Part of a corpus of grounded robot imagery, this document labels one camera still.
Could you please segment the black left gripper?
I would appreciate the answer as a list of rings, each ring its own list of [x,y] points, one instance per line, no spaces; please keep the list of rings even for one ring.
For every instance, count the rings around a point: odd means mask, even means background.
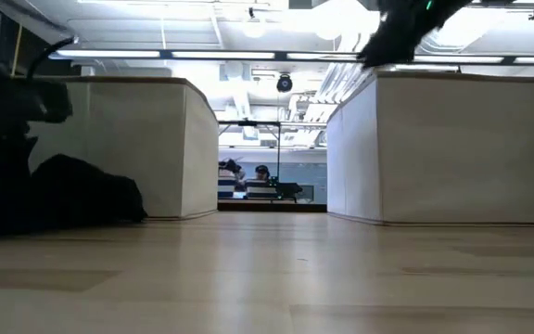
[[[0,135],[28,122],[62,123],[73,114],[64,83],[11,78],[0,70]],[[0,137],[0,236],[29,228],[34,137]]]

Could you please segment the dark green garment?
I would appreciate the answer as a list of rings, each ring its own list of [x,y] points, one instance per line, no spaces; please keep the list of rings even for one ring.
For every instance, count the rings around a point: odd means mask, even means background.
[[[364,69],[397,62],[409,62],[423,37],[434,28],[403,28],[387,18],[382,21],[356,60]]]

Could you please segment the black garment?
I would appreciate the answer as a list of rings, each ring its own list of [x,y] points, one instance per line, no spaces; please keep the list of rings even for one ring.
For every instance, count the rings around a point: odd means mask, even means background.
[[[147,218],[136,182],[57,154],[31,175],[33,215],[51,228],[141,223]]]

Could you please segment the beige fabric storage bin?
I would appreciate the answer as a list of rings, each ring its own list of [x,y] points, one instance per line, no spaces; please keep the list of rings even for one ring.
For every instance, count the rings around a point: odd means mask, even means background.
[[[61,153],[133,179],[153,218],[215,212],[219,124],[183,78],[66,77],[72,115],[31,125],[32,170]]]
[[[534,225],[534,77],[378,72],[326,125],[327,209],[388,225]]]

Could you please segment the round ceiling lamp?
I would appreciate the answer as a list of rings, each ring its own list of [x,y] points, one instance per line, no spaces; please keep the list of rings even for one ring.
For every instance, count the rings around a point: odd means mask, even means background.
[[[263,18],[247,19],[242,27],[243,34],[248,38],[261,38],[267,31],[266,24]]]

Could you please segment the grey desk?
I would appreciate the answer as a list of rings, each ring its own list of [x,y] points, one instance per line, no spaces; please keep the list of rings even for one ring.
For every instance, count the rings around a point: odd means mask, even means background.
[[[64,40],[74,44],[77,33],[48,18],[29,0],[0,0],[0,70],[23,75],[32,64],[40,76],[72,76],[69,60],[52,60],[45,50]]]

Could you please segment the long linear ceiling light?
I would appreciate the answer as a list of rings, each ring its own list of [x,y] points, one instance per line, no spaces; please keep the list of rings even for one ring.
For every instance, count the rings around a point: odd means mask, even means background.
[[[357,61],[355,53],[294,52],[294,51],[232,51],[232,50],[111,50],[111,49],[61,49],[50,59],[138,59],[138,60],[235,60],[274,62],[351,63]],[[413,64],[430,65],[478,65],[478,66],[534,66],[534,56],[515,55],[416,55]]]

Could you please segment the black background equipment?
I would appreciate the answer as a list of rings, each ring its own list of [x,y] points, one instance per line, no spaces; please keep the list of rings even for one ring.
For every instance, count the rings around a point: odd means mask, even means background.
[[[292,200],[297,203],[297,194],[301,193],[303,188],[297,183],[277,183],[275,190],[278,200]]]

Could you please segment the dark background table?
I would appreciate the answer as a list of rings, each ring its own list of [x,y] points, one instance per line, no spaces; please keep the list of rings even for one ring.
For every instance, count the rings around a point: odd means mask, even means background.
[[[219,199],[217,209],[220,212],[327,212],[325,204],[303,204],[293,200],[270,199]]]

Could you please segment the ceiling rail fixture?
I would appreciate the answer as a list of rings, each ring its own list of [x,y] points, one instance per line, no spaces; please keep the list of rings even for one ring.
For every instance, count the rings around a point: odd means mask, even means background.
[[[534,0],[472,0],[467,7],[529,11],[528,20],[534,20]]]

